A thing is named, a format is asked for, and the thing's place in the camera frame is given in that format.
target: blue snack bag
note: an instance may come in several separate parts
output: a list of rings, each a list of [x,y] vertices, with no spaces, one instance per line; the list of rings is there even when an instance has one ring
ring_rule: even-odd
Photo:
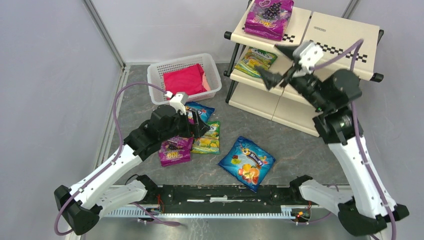
[[[256,193],[275,161],[253,141],[239,136],[218,165]]]
[[[199,104],[197,102],[190,101],[185,104],[185,110],[197,111],[200,116],[200,119],[204,123],[207,123],[211,115],[214,113],[215,108],[203,106],[202,104]],[[191,124],[193,124],[193,114],[190,111],[188,112],[188,120]]]

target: red cloth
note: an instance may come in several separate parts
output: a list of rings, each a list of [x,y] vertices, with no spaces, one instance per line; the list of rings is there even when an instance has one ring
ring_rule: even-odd
[[[173,94],[185,92],[188,95],[193,95],[206,92],[202,84],[204,72],[202,66],[196,64],[178,71],[164,73],[165,89]]]

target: white wall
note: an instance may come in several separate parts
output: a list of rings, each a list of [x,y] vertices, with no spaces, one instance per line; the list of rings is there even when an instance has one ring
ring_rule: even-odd
[[[0,239],[63,239],[53,191],[92,171],[119,72],[81,0],[0,1]]]
[[[123,60],[160,62],[209,53],[229,62],[234,43],[224,38],[248,0],[93,0]],[[295,0],[294,5],[341,16],[349,0]]]
[[[375,71],[384,80],[361,83],[357,108],[385,186],[410,211],[397,224],[399,240],[421,240],[424,234],[423,8],[416,0],[368,0],[352,15],[385,30],[375,60]]]

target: black wire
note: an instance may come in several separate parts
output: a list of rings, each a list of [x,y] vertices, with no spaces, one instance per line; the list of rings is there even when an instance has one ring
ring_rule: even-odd
[[[127,185],[128,181],[129,181],[130,179],[132,179],[133,177],[135,177],[135,176],[139,177],[139,175],[138,175],[138,174],[134,174],[134,175],[130,176],[130,177],[126,180],[126,182],[125,182],[125,184],[124,184],[124,185]]]

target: purple snack bag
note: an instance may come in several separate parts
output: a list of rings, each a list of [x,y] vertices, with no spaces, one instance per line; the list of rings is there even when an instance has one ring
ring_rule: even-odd
[[[281,41],[292,16],[293,0],[255,0],[247,14],[244,31]]]
[[[193,137],[173,137],[162,142],[158,151],[160,164],[162,167],[167,167],[175,164],[189,162],[190,151],[193,145]]]

